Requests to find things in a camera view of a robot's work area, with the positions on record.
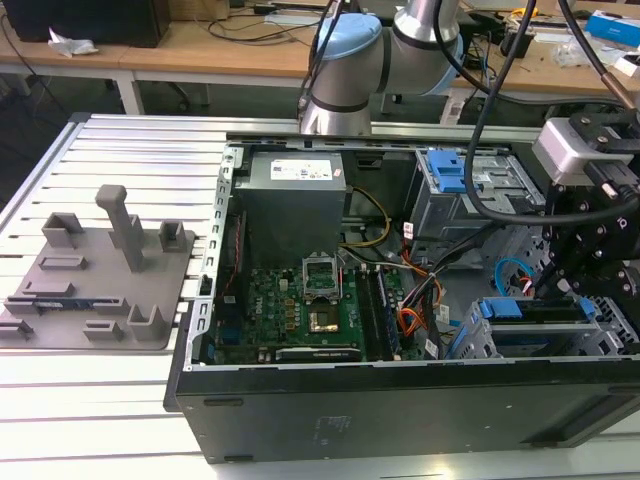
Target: gray power supply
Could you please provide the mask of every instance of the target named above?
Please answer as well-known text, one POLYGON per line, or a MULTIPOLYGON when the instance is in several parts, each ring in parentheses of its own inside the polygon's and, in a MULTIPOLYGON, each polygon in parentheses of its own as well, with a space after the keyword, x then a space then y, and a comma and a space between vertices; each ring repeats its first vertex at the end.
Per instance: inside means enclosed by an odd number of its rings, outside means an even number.
POLYGON ((255 266, 297 267, 338 249, 347 189, 339 153, 256 153, 236 182, 255 266))

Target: power cable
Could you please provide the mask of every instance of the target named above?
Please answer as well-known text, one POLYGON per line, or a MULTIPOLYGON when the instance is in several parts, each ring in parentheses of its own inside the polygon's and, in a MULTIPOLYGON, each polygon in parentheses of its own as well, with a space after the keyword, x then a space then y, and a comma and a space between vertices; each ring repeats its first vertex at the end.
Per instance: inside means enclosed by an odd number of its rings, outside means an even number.
POLYGON ((36 80, 38 82, 40 82, 40 84, 42 85, 42 87, 45 89, 45 91, 49 94, 49 96, 51 97, 51 100, 53 100, 53 102, 58 106, 58 108, 60 109, 60 111, 62 113, 64 113, 67 117, 69 116, 69 112, 67 111, 66 108, 64 108, 62 106, 62 104, 58 101, 58 99, 56 98, 56 96, 51 92, 51 90, 49 90, 48 85, 42 80, 42 78, 40 77, 40 75, 38 75, 35 70, 33 68, 31 68, 31 65, 29 65, 29 63, 27 62, 27 60, 20 54, 20 52, 18 51, 18 49, 16 48, 16 46, 13 44, 13 42, 11 41, 11 38, 9 37, 9 34, 7 33, 7 29, 5 28, 5 19, 7 19, 7 14, 3 14, 2 17, 0 18, 0 27, 2 27, 2 33, 4 34, 4 38, 7 39, 7 43, 9 43, 9 46, 11 47, 11 49, 15 52, 16 55, 18 55, 18 58, 20 58, 20 61, 24 64, 25 67, 27 67, 27 69, 31 72, 31 74, 36 78, 36 80))
MULTIPOLYGON (((435 12, 433 16, 433 30, 436 37, 436 42, 442 51, 442 54, 449 61, 451 66, 456 69, 456 71, 462 75, 465 80, 467 80, 471 85, 480 90, 486 95, 489 95, 491 89, 486 85, 483 85, 479 82, 469 71, 464 68, 460 63, 451 55, 451 52, 447 49, 447 46, 444 43, 444 39, 442 38, 442 31, 440 30, 440 10, 442 8, 443 0, 436 0, 436 4, 434 6, 435 12)), ((553 105, 614 105, 620 107, 620 102, 616 99, 607 99, 607 98, 598 98, 598 97, 574 97, 574 98, 561 98, 557 100, 521 100, 518 98, 509 97, 507 95, 502 95, 500 93, 497 94, 497 98, 509 102, 515 103, 518 105, 529 105, 529 106, 553 106, 553 105)))
MULTIPOLYGON (((442 5, 442 0, 437 0, 436 11, 434 14, 434 18, 437 18, 440 14, 440 6, 442 5)), ((471 141, 469 142, 469 147, 467 148, 467 154, 465 157, 465 170, 464 170, 464 184, 467 196, 469 200, 476 208, 478 213, 481 215, 491 218, 492 220, 502 222, 502 223, 510 223, 510 224, 518 224, 518 225, 530 225, 530 226, 567 226, 567 225, 584 225, 584 224, 592 224, 592 223, 601 223, 602 221, 609 220, 612 217, 623 217, 630 213, 635 212, 638 207, 640 207, 640 200, 637 196, 634 196, 630 201, 622 204, 616 205, 615 207, 611 207, 599 212, 589 212, 589 213, 576 213, 576 214, 567 214, 567 215, 547 215, 547 216, 537 216, 537 215, 517 215, 517 214, 508 214, 497 212, 495 210, 491 210, 486 207, 484 203, 482 203, 482 199, 476 192, 475 184, 473 181, 473 160, 475 156, 476 149, 478 144, 480 143, 480 136, 482 135, 482 131, 487 123, 489 113, 493 108, 496 98, 498 98, 498 92, 502 88, 504 81, 509 73, 511 65, 515 60, 517 48, 524 37, 524 34, 527 31, 529 26, 529 22, 531 21, 531 17, 533 14, 533 10, 536 6, 536 0, 528 0, 527 8, 522 17, 522 21, 520 24, 520 28, 516 33, 516 37, 514 39, 513 45, 509 50, 509 54, 505 60, 500 73, 498 74, 498 78, 496 79, 493 87, 489 91, 489 95, 485 101, 482 112, 480 113, 480 117, 476 123, 476 127, 473 131, 473 135, 471 136, 471 141)), ((436 36, 442 37, 441 33, 436 30, 436 36)))

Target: wooden desk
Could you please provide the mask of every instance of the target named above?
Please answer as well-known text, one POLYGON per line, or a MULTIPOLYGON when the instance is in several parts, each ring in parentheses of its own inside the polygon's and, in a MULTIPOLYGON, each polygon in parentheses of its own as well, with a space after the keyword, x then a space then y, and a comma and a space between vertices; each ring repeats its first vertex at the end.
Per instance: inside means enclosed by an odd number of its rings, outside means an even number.
MULTIPOLYGON (((541 13, 558 15, 555 0, 539 0, 541 13)), ((578 2, 578 9, 607 11, 640 17, 640 7, 601 2, 578 2)), ((232 18, 225 21, 229 29, 237 29, 258 22, 254 18, 232 18)), ((67 59, 46 44, 19 42, 12 33, 14 43, 27 61, 41 75, 109 78, 118 83, 125 111, 142 114, 144 109, 136 85, 138 80, 175 81, 203 84, 238 84, 277 87, 298 87, 307 70, 309 47, 315 27, 292 32, 304 43, 292 41, 274 46, 255 46, 228 42, 214 38, 203 28, 206 24, 174 22, 169 32, 155 49, 124 46, 99 46, 100 53, 67 59)), ((219 27, 216 32, 222 33, 219 27)), ((259 24, 241 31, 229 30, 227 35, 241 38, 276 32, 276 25, 259 24)), ((553 45, 533 42, 527 57, 517 60, 504 85, 514 95, 541 98, 554 95, 608 95, 590 67, 561 69, 551 60, 553 45)), ((498 48, 492 48, 489 63, 499 70, 504 58, 498 48)), ((28 73, 0 38, 0 71, 28 73)), ((640 91, 640 81, 618 75, 632 91, 640 91)), ((462 101, 471 86, 461 78, 454 81, 452 92, 462 101)))
MULTIPOLYGON (((261 19, 235 18, 223 22, 227 28, 242 28, 261 19)), ((158 48, 130 48, 120 58, 120 67, 130 70, 219 73, 266 77, 302 78, 307 71, 309 45, 316 27, 291 32, 276 41, 288 43, 273 46, 246 45, 215 38, 204 29, 206 23, 173 22, 158 48)), ((220 27, 214 32, 223 34, 220 27)), ((242 31, 229 30, 234 38, 251 38, 281 31, 276 25, 260 24, 242 31)))

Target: electronic component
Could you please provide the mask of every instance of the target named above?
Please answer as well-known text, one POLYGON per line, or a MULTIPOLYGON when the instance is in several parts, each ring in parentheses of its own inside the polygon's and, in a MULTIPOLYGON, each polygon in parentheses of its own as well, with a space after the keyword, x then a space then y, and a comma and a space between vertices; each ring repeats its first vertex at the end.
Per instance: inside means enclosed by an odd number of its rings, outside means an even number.
POLYGON ((330 301, 340 299, 338 266, 336 258, 325 253, 313 254, 302 260, 302 282, 304 298, 313 301, 325 298, 330 301))
POLYGON ((601 321, 600 309, 584 297, 485 298, 471 305, 446 358, 619 355, 622 342, 601 321))
POLYGON ((309 333, 337 333, 340 315, 337 305, 317 301, 308 306, 309 333))
MULTIPOLYGON (((410 258, 415 262, 437 258, 446 242, 459 240, 489 222, 478 215, 464 193, 459 150, 420 150, 417 160, 411 188, 418 194, 410 217, 410 258)), ((516 213, 544 206, 544 197, 511 152, 478 149, 473 165, 478 194, 492 210, 516 213)))
POLYGON ((276 350, 277 363, 359 362, 362 352, 356 348, 283 348, 276 350))
POLYGON ((376 272, 356 273, 356 291, 367 359, 393 360, 386 320, 384 292, 380 290, 376 272))
POLYGON ((343 172, 339 153, 255 153, 249 177, 235 190, 246 207, 256 266, 297 267, 301 258, 338 249, 343 172))
POLYGON ((584 172, 587 162, 618 160, 628 164, 633 160, 631 153, 594 150, 576 134, 567 118, 547 120, 532 150, 551 180, 561 185, 593 185, 584 172))

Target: black cable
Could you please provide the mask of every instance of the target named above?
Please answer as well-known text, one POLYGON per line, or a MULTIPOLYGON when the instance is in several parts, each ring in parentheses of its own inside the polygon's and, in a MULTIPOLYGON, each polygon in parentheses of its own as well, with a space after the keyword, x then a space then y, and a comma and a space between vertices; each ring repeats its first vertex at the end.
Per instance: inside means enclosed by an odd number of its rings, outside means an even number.
POLYGON ((31 68, 31 65, 29 65, 27 60, 20 54, 20 52, 18 51, 16 46, 11 41, 11 38, 9 38, 9 35, 7 34, 7 29, 4 26, 4 21, 7 18, 8 17, 7 17, 6 13, 2 15, 2 18, 0 18, 0 27, 2 27, 2 33, 4 34, 4 38, 7 39, 7 43, 9 43, 9 46, 11 47, 11 49, 16 53, 16 55, 18 55, 18 58, 20 58, 20 61, 24 64, 24 66, 27 67, 27 69, 29 69, 29 71, 36 78, 36 80, 38 80, 38 82, 40 82, 42 87, 46 90, 46 92, 49 94, 49 96, 54 101, 54 103, 58 106, 58 108, 68 117, 69 116, 69 112, 67 112, 67 109, 62 106, 62 104, 58 101, 56 96, 51 92, 51 90, 49 90, 49 87, 47 86, 47 84, 42 80, 42 78, 40 78, 40 75, 38 75, 35 72, 35 70, 33 68, 31 68))
POLYGON ((302 84, 300 85, 300 93, 298 94, 298 105, 297 105, 296 117, 300 116, 300 112, 299 112, 300 99, 302 99, 305 96, 305 91, 310 92, 316 83, 316 79, 318 78, 318 72, 320 69, 320 64, 322 63, 322 58, 324 57, 324 52, 327 49, 327 46, 329 45, 329 39, 331 38, 333 31, 338 25, 338 20, 340 19, 340 15, 342 15, 342 3, 340 2, 340 0, 338 0, 337 7, 336 7, 337 10, 331 21, 331 25, 329 25, 327 34, 325 35, 324 40, 322 41, 322 45, 318 49, 318 41, 320 39, 320 30, 322 29, 322 25, 327 18, 327 14, 329 13, 329 9, 331 8, 331 5, 333 5, 333 2, 334 0, 329 0, 324 10, 322 11, 322 15, 320 16, 320 22, 319 22, 320 26, 318 27, 318 30, 316 31, 316 34, 313 37, 313 42, 311 43, 311 50, 309 52, 309 69, 307 70, 307 73, 304 79, 302 80, 302 84))
POLYGON ((300 30, 301 28, 309 28, 309 27, 313 27, 314 25, 317 25, 317 23, 311 23, 309 25, 298 25, 297 27, 291 27, 291 28, 286 28, 286 29, 282 29, 279 32, 273 32, 273 33, 268 33, 266 35, 261 35, 259 37, 252 37, 252 38, 234 38, 234 37, 228 37, 226 35, 220 35, 216 32, 212 32, 211 28, 213 26, 217 25, 217 22, 211 22, 209 24, 209 27, 207 28, 209 34, 213 37, 216 38, 220 38, 222 40, 228 40, 230 42, 241 42, 241 43, 260 43, 260 42, 264 42, 265 40, 273 40, 277 37, 279 37, 280 35, 284 34, 284 33, 289 33, 289 32, 293 32, 294 30, 300 30))
MULTIPOLYGON (((440 30, 440 10, 442 7, 443 0, 436 0, 435 4, 435 12, 433 15, 433 31, 435 33, 436 42, 442 51, 442 54, 445 56, 447 61, 451 64, 456 71, 462 75, 467 82, 473 85, 475 88, 480 90, 486 95, 489 95, 491 89, 487 88, 485 85, 480 83, 473 75, 471 75, 466 68, 464 68, 458 61, 451 55, 451 52, 447 49, 447 46, 444 43, 444 39, 442 38, 442 31, 440 30)), ((608 98, 598 98, 598 97, 576 97, 576 98, 562 98, 558 100, 521 100, 518 98, 509 97, 507 95, 502 95, 500 93, 497 94, 497 98, 509 102, 515 103, 518 105, 536 105, 536 106, 553 106, 553 105, 615 105, 620 107, 621 104, 616 99, 608 99, 608 98)))
POLYGON ((309 91, 311 91, 313 89, 313 86, 316 84, 316 80, 318 79, 318 72, 320 71, 320 64, 322 63, 322 58, 324 57, 324 52, 327 49, 327 46, 329 45, 329 40, 331 39, 331 35, 333 34, 333 31, 338 26, 338 20, 340 20, 340 15, 342 15, 342 4, 340 3, 339 0, 338 0, 338 6, 336 8, 337 10, 333 19, 331 20, 331 25, 329 25, 329 29, 327 30, 327 34, 324 37, 322 45, 320 46, 320 50, 318 50, 318 54, 316 55, 313 61, 315 68, 311 73, 311 80, 309 81, 309 91))
POLYGON ((495 100, 498 96, 498 91, 502 87, 505 78, 509 73, 509 69, 513 64, 513 61, 516 57, 517 48, 520 44, 520 41, 524 37, 526 30, 529 26, 529 22, 531 20, 531 16, 533 15, 533 10, 536 6, 536 0, 528 0, 527 8, 522 17, 522 23, 518 32, 516 33, 516 37, 513 41, 513 45, 509 50, 509 54, 505 60, 505 63, 500 70, 498 78, 496 79, 493 87, 487 99, 485 101, 482 112, 480 113, 480 117, 478 118, 478 122, 473 131, 473 135, 471 136, 471 141, 469 142, 469 147, 467 149, 467 155, 465 157, 464 163, 464 185, 467 196, 471 203, 476 208, 478 213, 481 215, 491 218, 493 220, 511 223, 511 224, 519 224, 519 225, 531 225, 531 226, 544 226, 544 225, 555 225, 555 226, 567 226, 567 225, 584 225, 590 223, 600 223, 604 220, 609 220, 612 217, 621 217, 628 215, 630 213, 638 210, 640 206, 640 200, 637 196, 634 196, 630 201, 617 205, 615 207, 611 207, 599 212, 589 212, 589 213, 576 213, 576 214, 568 214, 568 215, 547 215, 544 217, 537 215, 516 215, 516 214, 508 214, 501 213, 495 210, 491 210, 486 207, 484 203, 482 203, 482 199, 476 192, 476 188, 473 181, 473 159, 475 156, 476 149, 478 144, 480 143, 480 136, 482 135, 482 131, 484 129, 485 124, 487 123, 487 119, 489 117, 489 113, 495 103, 495 100))
POLYGON ((591 65, 593 65, 593 68, 595 68, 596 72, 598 72, 600 75, 604 75, 605 73, 607 73, 607 67, 602 64, 602 62, 598 58, 598 55, 596 55, 596 52, 594 52, 593 48, 591 48, 591 44, 587 41, 584 34, 582 33, 582 29, 580 28, 580 25, 578 25, 578 22, 576 22, 576 19, 573 17, 571 8, 569 8, 569 5, 567 5, 566 0, 558 0, 558 5, 560 6, 560 10, 562 10, 564 19, 567 22, 567 25, 569 25, 573 36, 576 37, 578 44, 580 44, 582 51, 591 62, 591 65))

